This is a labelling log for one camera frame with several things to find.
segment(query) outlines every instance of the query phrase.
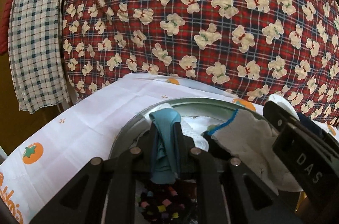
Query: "white sheet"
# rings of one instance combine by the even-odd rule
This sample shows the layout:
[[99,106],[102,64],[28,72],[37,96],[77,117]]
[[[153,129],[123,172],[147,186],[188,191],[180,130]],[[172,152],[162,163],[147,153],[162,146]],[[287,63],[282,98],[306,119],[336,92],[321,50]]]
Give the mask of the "white sheet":
[[[129,74],[63,112],[13,151],[0,165],[0,195],[19,223],[28,224],[91,158],[106,160],[121,128],[152,104],[182,97],[241,102],[229,93],[208,93],[167,79]],[[262,106],[254,107],[262,114]],[[43,154],[36,162],[24,164],[25,148],[34,143],[43,146]]]

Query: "red cloth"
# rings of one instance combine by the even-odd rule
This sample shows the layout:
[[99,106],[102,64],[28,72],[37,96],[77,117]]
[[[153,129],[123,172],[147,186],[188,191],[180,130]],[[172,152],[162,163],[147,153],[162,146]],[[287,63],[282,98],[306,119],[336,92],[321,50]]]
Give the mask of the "red cloth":
[[67,74],[81,98],[130,72],[175,74],[333,125],[335,0],[65,0]]
[[12,2],[13,0],[6,1],[0,22],[0,55],[8,51],[8,26],[10,24]]

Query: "blue edge trim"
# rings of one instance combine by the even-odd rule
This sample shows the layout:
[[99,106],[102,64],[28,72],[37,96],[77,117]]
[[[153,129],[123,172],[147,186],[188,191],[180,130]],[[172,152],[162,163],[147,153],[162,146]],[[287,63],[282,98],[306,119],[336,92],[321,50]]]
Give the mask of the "blue edge trim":
[[231,118],[229,118],[225,123],[223,123],[223,124],[221,124],[221,125],[215,127],[214,129],[210,130],[207,134],[208,134],[209,136],[211,136],[211,135],[213,135],[217,130],[222,129],[223,127],[226,127],[226,126],[228,126],[229,124],[231,124],[231,122],[234,121],[234,118],[236,117],[237,113],[238,113],[238,109],[236,109],[236,110],[233,112]]

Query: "white fabric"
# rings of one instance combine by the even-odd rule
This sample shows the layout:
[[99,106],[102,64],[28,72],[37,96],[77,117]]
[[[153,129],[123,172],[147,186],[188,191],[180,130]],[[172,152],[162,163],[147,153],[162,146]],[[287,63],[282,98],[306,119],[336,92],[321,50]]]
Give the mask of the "white fabric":
[[188,78],[181,78],[177,76],[163,76],[163,75],[151,75],[148,73],[129,73],[125,77],[138,77],[140,79],[144,80],[157,80],[157,81],[162,81],[162,82],[168,82],[169,79],[175,79],[178,81],[180,85],[187,86],[189,88],[193,88],[196,90],[201,90],[204,92],[209,92],[209,93],[214,93],[214,94],[219,94],[225,97],[230,97],[230,98],[237,98],[238,95],[231,94],[227,91],[222,91],[221,89],[218,89],[216,87],[213,87],[208,84],[204,84],[198,81],[194,81]]
[[246,110],[238,110],[234,119],[230,120],[212,135],[221,147],[239,157],[275,193],[278,194],[278,189],[302,190],[272,150],[278,137],[275,129],[265,120],[257,120]]
[[[239,99],[129,74],[72,106],[23,142],[0,165],[0,195],[19,223],[33,216],[93,157],[108,158],[121,128],[137,113],[161,101],[182,97],[208,97],[238,103]],[[262,114],[262,106],[254,106]],[[25,148],[41,143],[44,152],[33,164],[22,157]]]

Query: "clothes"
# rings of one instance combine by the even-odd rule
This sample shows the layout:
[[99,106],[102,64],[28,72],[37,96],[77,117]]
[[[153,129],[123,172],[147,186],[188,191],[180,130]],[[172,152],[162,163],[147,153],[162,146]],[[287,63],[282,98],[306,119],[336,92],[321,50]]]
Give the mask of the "clothes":
[[223,148],[221,148],[216,141],[212,139],[212,136],[208,135],[207,131],[204,132],[203,134],[204,139],[208,141],[208,146],[209,146],[209,153],[212,154],[214,158],[219,158],[221,160],[228,161],[231,159],[233,156],[228,152],[225,151]]
[[178,143],[173,126],[181,121],[181,116],[174,109],[164,108],[150,113],[150,119],[158,130],[158,150],[152,154],[151,181],[155,184],[173,184],[179,163],[175,153]]
[[335,0],[65,0],[67,71],[82,97],[130,72],[177,74],[261,105],[278,92],[333,125],[338,8]]
[[138,209],[143,217],[155,224],[189,224],[194,220],[192,211],[196,213],[197,203],[192,202],[187,189],[180,191],[187,182],[178,180],[174,185],[157,185],[145,182],[138,201]]
[[314,122],[312,122],[309,118],[307,118],[304,114],[297,112],[301,124],[306,127],[310,132],[314,133],[320,139],[324,138],[323,130],[317,126]]
[[0,20],[0,55],[8,51],[8,26],[13,0],[7,0]]
[[236,110],[224,124],[208,132],[212,139],[233,156],[243,161],[263,182],[278,193],[301,191],[301,187],[280,159],[272,145],[278,137],[265,120],[252,113]]
[[59,40],[62,0],[13,0],[9,58],[19,109],[36,110],[70,101]]
[[[170,106],[170,104],[167,104],[167,103],[156,106],[151,111],[147,112],[144,115],[144,118],[151,124],[150,114],[154,111],[158,111],[164,108],[172,108],[172,106]],[[181,125],[182,134],[184,136],[191,137],[196,147],[204,151],[208,151],[208,142],[201,136],[200,133],[194,131],[194,129],[183,118],[181,118],[180,125]]]

